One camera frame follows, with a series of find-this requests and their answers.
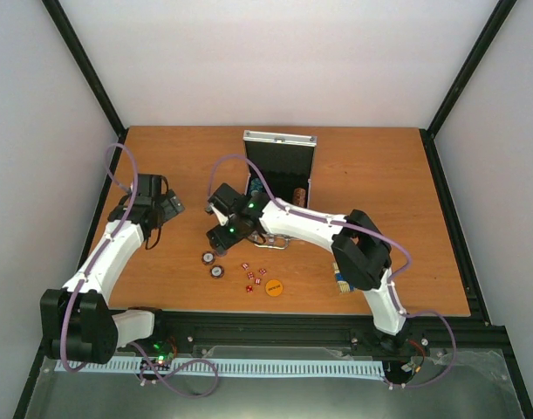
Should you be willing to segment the red poker chip stack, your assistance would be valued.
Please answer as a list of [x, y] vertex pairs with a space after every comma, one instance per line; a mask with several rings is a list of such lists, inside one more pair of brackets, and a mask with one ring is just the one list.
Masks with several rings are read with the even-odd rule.
[[293, 191], [292, 204], [301, 208], [306, 207], [306, 195], [307, 192], [303, 188], [296, 188]]

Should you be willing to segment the aluminium poker case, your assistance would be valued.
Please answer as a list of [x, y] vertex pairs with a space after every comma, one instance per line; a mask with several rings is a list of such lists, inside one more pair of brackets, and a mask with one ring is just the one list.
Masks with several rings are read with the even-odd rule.
[[[274, 196], [292, 204], [294, 189], [303, 188], [307, 192], [305, 208], [309, 206], [316, 136], [247, 129], [243, 132], [243, 144], [246, 158], [255, 164], [264, 177], [261, 180], [264, 190], [269, 187]], [[250, 168], [246, 195], [250, 195], [249, 183], [256, 177], [256, 171]]]

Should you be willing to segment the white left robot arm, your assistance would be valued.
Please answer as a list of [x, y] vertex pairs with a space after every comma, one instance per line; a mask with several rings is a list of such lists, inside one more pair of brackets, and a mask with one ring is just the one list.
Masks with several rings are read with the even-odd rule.
[[42, 348], [76, 372], [87, 364], [106, 364], [116, 350], [139, 341], [149, 351], [166, 346], [168, 329], [161, 310], [131, 307], [112, 313], [108, 303], [121, 273], [139, 249], [184, 210], [163, 175], [140, 174], [107, 219], [103, 236], [71, 279], [40, 299]]

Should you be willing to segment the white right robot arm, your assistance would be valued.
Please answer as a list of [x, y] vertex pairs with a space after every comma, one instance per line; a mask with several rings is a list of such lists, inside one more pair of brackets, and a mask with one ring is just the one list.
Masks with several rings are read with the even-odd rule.
[[326, 214], [265, 192], [246, 196], [226, 183], [209, 196], [207, 212], [218, 220], [207, 237], [219, 253], [253, 234], [292, 237], [330, 252], [343, 280], [363, 292], [375, 328], [392, 336], [401, 332], [406, 310], [395, 291], [391, 259], [398, 245], [384, 237], [366, 213]]

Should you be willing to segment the brown poker chip stack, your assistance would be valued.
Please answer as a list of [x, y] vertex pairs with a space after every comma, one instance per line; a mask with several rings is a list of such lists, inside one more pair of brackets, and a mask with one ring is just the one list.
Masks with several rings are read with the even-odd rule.
[[202, 263], [211, 265], [215, 262], [215, 254], [211, 251], [206, 251], [202, 254]]

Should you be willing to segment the black poker chip stack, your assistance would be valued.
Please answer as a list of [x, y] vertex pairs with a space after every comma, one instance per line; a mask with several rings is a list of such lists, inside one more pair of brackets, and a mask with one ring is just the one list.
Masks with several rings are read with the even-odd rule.
[[212, 278], [222, 278], [224, 276], [225, 270], [220, 265], [213, 265], [210, 268], [209, 272]]

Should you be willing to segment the orange dealer button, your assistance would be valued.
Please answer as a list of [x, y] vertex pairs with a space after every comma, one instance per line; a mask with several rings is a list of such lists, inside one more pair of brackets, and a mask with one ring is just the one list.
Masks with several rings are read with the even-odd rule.
[[278, 297], [284, 291], [283, 283], [277, 279], [271, 279], [266, 283], [265, 291], [271, 297]]

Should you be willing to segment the blue playing card box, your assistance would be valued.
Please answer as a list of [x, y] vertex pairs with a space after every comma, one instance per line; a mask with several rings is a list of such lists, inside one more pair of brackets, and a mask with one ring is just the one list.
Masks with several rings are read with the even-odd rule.
[[355, 288], [350, 285], [347, 281], [344, 280], [343, 275], [340, 272], [340, 269], [338, 268], [338, 264], [334, 262], [332, 264], [333, 272], [334, 272], [334, 278], [336, 281], [336, 284], [338, 286], [340, 293], [350, 293], [354, 292]]

